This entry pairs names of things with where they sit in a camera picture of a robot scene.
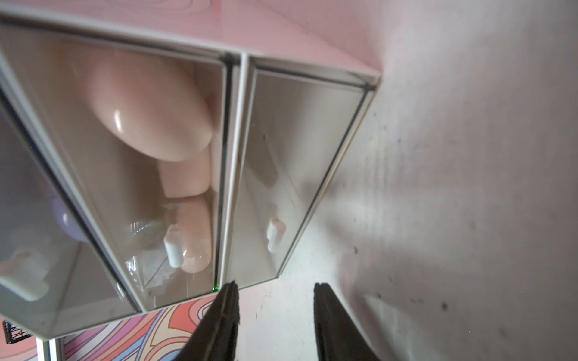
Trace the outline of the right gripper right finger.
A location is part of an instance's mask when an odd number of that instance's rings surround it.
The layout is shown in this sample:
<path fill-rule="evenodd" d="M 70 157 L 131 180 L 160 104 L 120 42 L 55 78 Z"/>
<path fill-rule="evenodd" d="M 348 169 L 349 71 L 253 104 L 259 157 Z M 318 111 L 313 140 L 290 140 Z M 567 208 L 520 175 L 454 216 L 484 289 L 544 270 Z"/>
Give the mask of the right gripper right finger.
<path fill-rule="evenodd" d="M 315 285 L 313 311 L 319 360 L 379 360 L 329 284 Z"/>

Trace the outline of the white drawer cabinet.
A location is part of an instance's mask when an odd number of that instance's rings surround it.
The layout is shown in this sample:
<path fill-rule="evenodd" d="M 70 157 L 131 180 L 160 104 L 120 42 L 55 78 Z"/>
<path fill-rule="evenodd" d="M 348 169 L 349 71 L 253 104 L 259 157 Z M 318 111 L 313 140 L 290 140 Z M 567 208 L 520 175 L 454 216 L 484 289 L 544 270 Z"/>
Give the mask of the white drawer cabinet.
<path fill-rule="evenodd" d="M 240 132 L 251 69 L 265 65 L 297 70 L 329 69 L 360 75 L 374 87 L 367 107 L 379 80 L 375 69 L 328 44 L 317 35 L 304 32 L 260 1 L 3 1 L 1 27 L 4 25 L 43 29 L 64 35 L 164 51 L 199 54 L 218 58 L 227 65 L 229 80 L 227 98 L 223 102 L 223 135 L 220 146 L 222 169 L 218 188 L 219 201 L 214 207 L 214 213 L 219 218 L 214 243 L 214 287 L 211 293 L 203 296 L 216 293 L 228 283 L 224 280 L 224 271 L 227 266 L 230 216 L 235 197 Z M 367 107 L 362 111 L 358 123 Z M 343 154 L 350 140 L 346 143 Z M 135 302 L 137 314 L 161 309 L 146 311 L 138 305 L 120 272 L 111 265 L 80 213 L 79 215 L 91 234 L 94 245 L 102 253 L 128 296 Z"/>

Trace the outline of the clear top drawer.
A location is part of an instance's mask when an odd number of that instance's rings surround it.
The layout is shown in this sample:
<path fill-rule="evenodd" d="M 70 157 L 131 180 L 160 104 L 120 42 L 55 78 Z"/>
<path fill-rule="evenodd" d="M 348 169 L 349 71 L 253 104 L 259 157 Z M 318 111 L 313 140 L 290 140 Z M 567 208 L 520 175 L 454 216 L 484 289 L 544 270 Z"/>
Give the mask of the clear top drawer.
<path fill-rule="evenodd" d="M 87 243 L 51 212 L 58 196 Z M 79 213 L 10 104 L 1 98 L 1 316 L 33 335 L 58 338 L 138 313 L 94 245 Z"/>

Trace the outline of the pink earphone case front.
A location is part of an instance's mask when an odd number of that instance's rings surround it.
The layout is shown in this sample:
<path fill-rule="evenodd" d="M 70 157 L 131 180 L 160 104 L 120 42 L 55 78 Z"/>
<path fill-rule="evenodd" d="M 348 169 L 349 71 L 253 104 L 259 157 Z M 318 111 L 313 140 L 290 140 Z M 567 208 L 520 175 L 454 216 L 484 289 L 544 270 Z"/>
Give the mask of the pink earphone case front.
<path fill-rule="evenodd" d="M 180 162 L 212 139 L 212 119 L 191 77 L 174 60 L 125 51 L 87 51 L 75 75 L 96 118 L 155 159 Z"/>

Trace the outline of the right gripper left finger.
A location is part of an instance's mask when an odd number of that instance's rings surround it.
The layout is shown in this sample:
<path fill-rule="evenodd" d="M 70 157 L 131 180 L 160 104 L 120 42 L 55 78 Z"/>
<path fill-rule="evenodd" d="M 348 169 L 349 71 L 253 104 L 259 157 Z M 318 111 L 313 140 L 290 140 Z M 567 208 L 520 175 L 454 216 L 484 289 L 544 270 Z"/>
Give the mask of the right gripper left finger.
<path fill-rule="evenodd" d="M 205 317 L 175 360 L 230 361 L 236 359 L 239 333 L 239 287 L 221 287 Z"/>

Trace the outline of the pink earphone case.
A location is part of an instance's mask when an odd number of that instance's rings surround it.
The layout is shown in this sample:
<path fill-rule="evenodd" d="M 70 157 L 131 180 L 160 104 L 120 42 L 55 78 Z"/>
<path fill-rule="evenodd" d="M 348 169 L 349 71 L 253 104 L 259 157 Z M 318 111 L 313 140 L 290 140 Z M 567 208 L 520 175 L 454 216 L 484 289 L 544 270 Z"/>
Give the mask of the pink earphone case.
<path fill-rule="evenodd" d="M 198 196 L 211 183 L 210 147 L 181 162 L 157 161 L 161 186 L 167 198 Z"/>
<path fill-rule="evenodd" d="M 75 75 L 96 118 L 155 159 L 180 162 L 212 139 L 212 119 L 191 77 L 174 60 L 125 51 L 87 51 Z"/>
<path fill-rule="evenodd" d="M 190 274 L 203 271 L 212 261 L 212 225 L 206 200 L 195 196 L 180 203 L 176 225 L 182 233 L 182 270 Z"/>

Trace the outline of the purple earphone case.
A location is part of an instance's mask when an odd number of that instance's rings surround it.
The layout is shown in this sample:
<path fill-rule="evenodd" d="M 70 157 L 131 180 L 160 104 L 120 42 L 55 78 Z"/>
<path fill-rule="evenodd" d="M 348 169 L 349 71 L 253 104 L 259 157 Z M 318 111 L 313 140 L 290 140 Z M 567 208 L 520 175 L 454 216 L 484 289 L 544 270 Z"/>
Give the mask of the purple earphone case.
<path fill-rule="evenodd" d="M 61 198 L 58 196 L 50 196 L 50 206 L 52 215 L 60 229 L 63 230 L 69 238 L 77 242 L 87 243 L 87 237 L 84 231 L 79 227 L 76 219 L 69 212 L 69 209 Z"/>

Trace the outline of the clear bottom drawer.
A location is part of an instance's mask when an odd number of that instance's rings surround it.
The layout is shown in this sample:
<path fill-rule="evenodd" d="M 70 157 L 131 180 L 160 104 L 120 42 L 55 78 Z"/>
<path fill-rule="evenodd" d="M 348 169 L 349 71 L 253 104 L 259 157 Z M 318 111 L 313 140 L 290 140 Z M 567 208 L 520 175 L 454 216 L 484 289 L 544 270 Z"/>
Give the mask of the clear bottom drawer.
<path fill-rule="evenodd" d="M 349 72 L 251 69 L 226 282 L 251 287 L 283 273 L 373 90 Z"/>

